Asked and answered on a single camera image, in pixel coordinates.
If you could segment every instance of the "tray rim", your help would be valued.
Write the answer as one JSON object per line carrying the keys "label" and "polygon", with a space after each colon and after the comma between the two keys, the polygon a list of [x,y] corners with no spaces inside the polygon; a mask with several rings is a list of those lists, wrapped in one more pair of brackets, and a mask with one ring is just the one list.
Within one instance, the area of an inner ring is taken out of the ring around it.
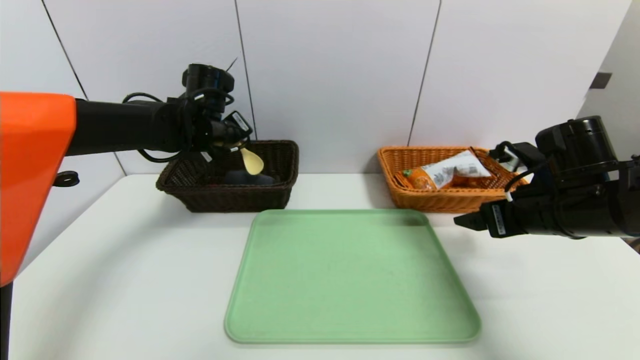
{"label": "tray rim", "polygon": [[[280,340],[280,339],[255,340],[254,338],[246,338],[244,336],[239,336],[238,334],[234,334],[230,326],[230,313],[232,312],[232,308],[236,302],[236,294],[237,294],[236,290],[239,286],[240,280],[242,278],[242,274],[244,273],[244,266],[243,266],[244,261],[246,257],[250,254],[249,249],[252,242],[254,241],[253,239],[255,236],[255,224],[260,218],[268,215],[272,215],[273,213],[282,213],[282,212],[286,212],[289,214],[291,213],[298,213],[298,214],[331,213],[334,215],[336,213],[351,213],[351,214],[353,213],[388,213],[389,211],[393,211],[397,213],[406,213],[407,215],[410,215],[412,217],[417,217],[421,221],[423,221],[422,225],[424,225],[427,228],[427,231],[430,233],[432,239],[434,240],[436,249],[440,253],[445,267],[448,268],[449,272],[452,275],[453,281],[456,283],[456,286],[461,290],[461,294],[460,294],[461,298],[467,304],[470,310],[469,311],[470,317],[472,318],[472,321],[476,326],[476,328],[473,330],[470,336],[467,336],[465,338],[445,339],[445,340],[438,340],[438,339],[429,339],[429,340],[336,340],[336,339],[316,340],[316,339],[310,339],[310,340],[303,340],[303,339],[300,339],[296,341],[291,341],[291,340],[287,341],[287,340]],[[442,247],[440,239],[438,238],[435,231],[433,230],[433,227],[431,226],[429,219],[426,217],[424,213],[417,210],[413,210],[413,209],[270,209],[270,210],[265,210],[258,213],[258,215],[256,215],[252,221],[251,229],[249,231],[249,235],[247,236],[247,241],[244,246],[243,255],[240,260],[239,268],[236,272],[236,279],[234,281],[234,286],[231,291],[231,296],[227,304],[227,310],[225,312],[225,319],[224,319],[225,333],[231,340],[240,344],[276,344],[276,345],[277,344],[280,344],[280,345],[285,345],[285,344],[298,344],[298,345],[305,345],[305,344],[309,344],[309,345],[313,345],[313,344],[327,344],[327,345],[330,345],[330,344],[341,344],[341,345],[347,345],[347,344],[354,344],[354,345],[357,345],[357,344],[399,344],[399,345],[401,344],[458,344],[458,343],[468,343],[476,340],[481,333],[482,327],[483,327],[482,319],[480,317],[480,314],[478,313],[473,301],[469,297],[467,289],[465,288],[464,284],[460,280],[460,277],[458,276],[458,272],[456,271],[455,267],[451,263],[449,256],[447,255],[446,251]]]}

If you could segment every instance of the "white label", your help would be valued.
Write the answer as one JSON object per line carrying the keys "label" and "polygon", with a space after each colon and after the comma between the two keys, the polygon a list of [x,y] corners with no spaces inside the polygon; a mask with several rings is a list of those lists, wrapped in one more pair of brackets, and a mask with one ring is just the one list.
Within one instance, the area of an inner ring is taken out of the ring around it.
{"label": "white label", "polygon": [[441,187],[449,184],[453,180],[453,175],[463,177],[491,176],[491,173],[482,166],[480,160],[469,150],[438,163],[424,165],[422,169],[436,184],[436,189],[441,189]]}
{"label": "white label", "polygon": [[247,126],[246,122],[244,122],[244,119],[242,118],[242,116],[239,113],[234,113],[233,117],[234,117],[234,120],[238,123],[238,126],[242,130],[249,131],[249,126]]}
{"label": "white label", "polygon": [[491,210],[493,210],[493,217],[495,218],[495,226],[498,228],[498,234],[504,235],[507,233],[507,230],[504,228],[504,222],[502,221],[502,212],[500,212],[500,206],[491,205]]}
{"label": "white label", "polygon": [[209,155],[209,153],[207,153],[206,151],[202,151],[200,154],[202,154],[202,157],[204,158],[204,160],[207,160],[208,163],[210,163],[211,160],[213,160],[211,155]]}

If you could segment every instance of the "orange wicker basket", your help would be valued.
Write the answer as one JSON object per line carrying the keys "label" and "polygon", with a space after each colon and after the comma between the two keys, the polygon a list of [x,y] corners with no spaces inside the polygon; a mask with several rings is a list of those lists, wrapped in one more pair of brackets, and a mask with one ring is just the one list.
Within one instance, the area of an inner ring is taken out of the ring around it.
{"label": "orange wicker basket", "polygon": [[[494,176],[480,177],[477,188],[447,188],[441,190],[416,190],[394,177],[399,170],[437,163],[464,150],[471,149]],[[391,198],[398,208],[416,209],[430,213],[470,213],[477,211],[484,202],[504,199],[504,187],[516,176],[497,161],[491,159],[488,150],[469,147],[383,147],[378,159],[385,173]],[[520,180],[515,186],[527,184]]]}

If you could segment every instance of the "snack bag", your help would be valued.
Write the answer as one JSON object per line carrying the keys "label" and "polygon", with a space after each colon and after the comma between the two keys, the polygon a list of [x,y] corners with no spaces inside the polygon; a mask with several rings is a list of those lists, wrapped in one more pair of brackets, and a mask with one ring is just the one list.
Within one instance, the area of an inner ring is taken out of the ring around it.
{"label": "snack bag", "polygon": [[469,150],[438,163],[404,170],[396,174],[403,185],[419,190],[440,190],[455,186],[468,186],[470,177],[487,177],[491,173]]}

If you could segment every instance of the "green tray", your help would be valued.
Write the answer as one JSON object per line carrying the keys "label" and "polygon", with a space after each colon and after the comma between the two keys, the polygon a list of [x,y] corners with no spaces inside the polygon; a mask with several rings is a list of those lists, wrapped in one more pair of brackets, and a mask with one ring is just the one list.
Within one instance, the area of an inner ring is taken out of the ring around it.
{"label": "green tray", "polygon": [[480,317],[422,213],[268,210],[225,330],[239,343],[459,343]]}

